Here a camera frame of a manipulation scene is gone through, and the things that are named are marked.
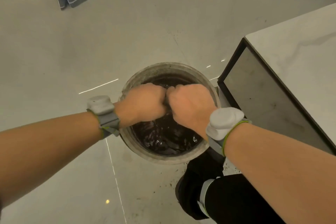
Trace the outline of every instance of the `black pants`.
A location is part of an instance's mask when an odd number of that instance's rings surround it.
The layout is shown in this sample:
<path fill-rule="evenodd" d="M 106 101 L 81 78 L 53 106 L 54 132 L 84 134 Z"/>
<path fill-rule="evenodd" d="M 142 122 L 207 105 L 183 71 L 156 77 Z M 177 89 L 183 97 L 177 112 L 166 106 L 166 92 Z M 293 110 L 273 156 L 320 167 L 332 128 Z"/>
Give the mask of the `black pants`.
<path fill-rule="evenodd" d="M 176 186 L 176 197 L 187 214 L 196 220 L 208 218 L 197 201 L 203 183 L 215 179 L 206 191 L 205 209 L 217 224 L 284 223 L 242 174 L 224 176 L 224 159 L 213 156 L 210 150 L 190 161 Z"/>

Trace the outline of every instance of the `hand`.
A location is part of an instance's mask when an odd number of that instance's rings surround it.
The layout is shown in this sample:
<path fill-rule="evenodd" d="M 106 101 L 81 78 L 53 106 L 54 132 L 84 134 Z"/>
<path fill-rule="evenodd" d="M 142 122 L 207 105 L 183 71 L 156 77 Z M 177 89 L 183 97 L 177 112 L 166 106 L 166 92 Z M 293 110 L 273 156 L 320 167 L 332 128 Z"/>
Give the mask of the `hand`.
<path fill-rule="evenodd" d="M 167 90 L 167 98 L 174 120 L 208 140 L 205 129 L 217 109 L 208 89 L 201 84 L 177 85 Z"/>
<path fill-rule="evenodd" d="M 152 83 L 132 88 L 126 98 L 115 103 L 115 113 L 120 119 L 120 128 L 128 127 L 141 121 L 151 121 L 166 113 L 163 101 L 166 89 Z"/>

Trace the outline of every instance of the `person's left hand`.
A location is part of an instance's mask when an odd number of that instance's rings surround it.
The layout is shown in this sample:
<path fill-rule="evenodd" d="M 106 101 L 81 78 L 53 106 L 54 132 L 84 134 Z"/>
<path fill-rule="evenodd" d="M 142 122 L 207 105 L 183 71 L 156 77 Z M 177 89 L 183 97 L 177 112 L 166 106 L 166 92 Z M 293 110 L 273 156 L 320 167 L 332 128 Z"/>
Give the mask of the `person's left hand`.
<path fill-rule="evenodd" d="M 120 119 L 119 127 L 128 127 L 141 121 L 151 121 L 165 115 L 163 101 L 166 89 L 152 83 L 132 88 L 126 98 L 115 103 L 115 113 Z"/>

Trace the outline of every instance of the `glossy floor tile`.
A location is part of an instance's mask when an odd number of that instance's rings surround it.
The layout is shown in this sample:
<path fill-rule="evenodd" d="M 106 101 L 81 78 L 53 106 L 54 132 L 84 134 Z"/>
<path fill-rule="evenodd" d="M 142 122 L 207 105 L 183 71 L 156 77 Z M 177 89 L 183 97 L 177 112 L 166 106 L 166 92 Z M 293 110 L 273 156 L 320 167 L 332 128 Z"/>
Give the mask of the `glossy floor tile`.
<path fill-rule="evenodd" d="M 60 11 L 56 0 L 1 0 L 0 130 L 82 112 L 94 95 L 117 101 L 134 73 L 157 62 L 191 65 L 215 85 L 244 35 L 334 2 L 89 0 Z M 111 136 L 1 221 L 197 223 L 174 195 L 185 167 L 149 163 Z"/>

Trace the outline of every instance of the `person's right hand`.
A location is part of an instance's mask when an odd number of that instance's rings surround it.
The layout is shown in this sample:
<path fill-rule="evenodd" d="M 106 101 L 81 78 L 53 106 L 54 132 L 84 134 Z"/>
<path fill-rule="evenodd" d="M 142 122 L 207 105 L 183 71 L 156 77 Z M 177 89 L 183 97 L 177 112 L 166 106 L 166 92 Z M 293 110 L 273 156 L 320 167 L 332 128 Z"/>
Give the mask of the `person's right hand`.
<path fill-rule="evenodd" d="M 205 129 L 217 109 L 209 90 L 201 84 L 177 85 L 170 87 L 166 95 L 174 120 L 208 140 Z"/>

